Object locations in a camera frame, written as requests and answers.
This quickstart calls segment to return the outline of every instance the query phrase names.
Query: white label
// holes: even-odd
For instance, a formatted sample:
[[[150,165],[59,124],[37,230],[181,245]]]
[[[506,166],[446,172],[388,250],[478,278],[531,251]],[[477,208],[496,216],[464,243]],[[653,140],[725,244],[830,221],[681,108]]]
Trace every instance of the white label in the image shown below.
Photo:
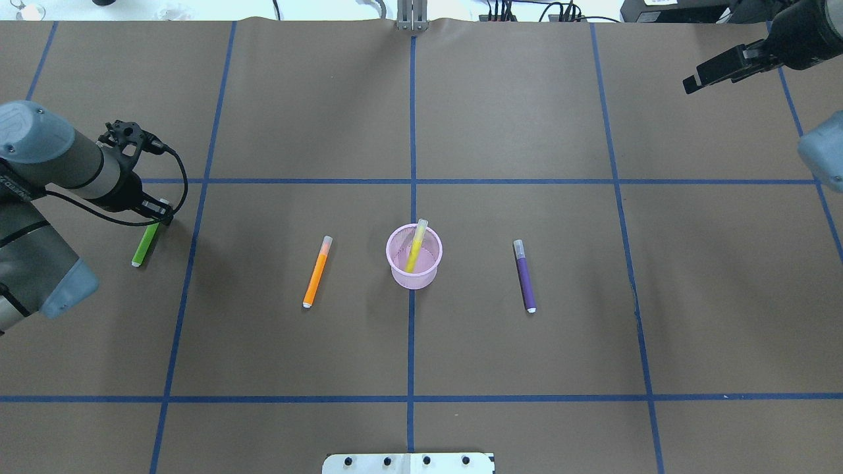
[[[662,12],[645,12],[638,15],[638,23],[653,23]]]

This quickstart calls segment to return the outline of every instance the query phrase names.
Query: pink cup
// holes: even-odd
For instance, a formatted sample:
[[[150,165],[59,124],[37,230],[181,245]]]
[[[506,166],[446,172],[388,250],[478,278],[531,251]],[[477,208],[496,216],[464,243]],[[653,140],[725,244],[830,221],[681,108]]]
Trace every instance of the pink cup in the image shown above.
[[[392,268],[392,277],[407,289],[421,289],[429,285],[436,277],[436,269],[442,261],[442,241],[436,232],[428,227],[421,241],[416,269],[413,273],[404,271],[415,233],[416,225],[407,224],[396,229],[386,241],[386,261]]]

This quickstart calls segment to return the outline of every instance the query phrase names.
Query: purple marker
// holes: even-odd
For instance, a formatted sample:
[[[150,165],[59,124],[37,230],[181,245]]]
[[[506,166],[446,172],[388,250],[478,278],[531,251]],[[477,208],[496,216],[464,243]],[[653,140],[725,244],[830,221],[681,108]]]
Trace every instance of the purple marker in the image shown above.
[[[521,294],[524,296],[524,308],[528,313],[534,313],[535,297],[533,296],[533,284],[529,281],[524,241],[521,239],[515,240],[513,247],[515,247],[515,264],[518,265],[518,280],[521,281]]]

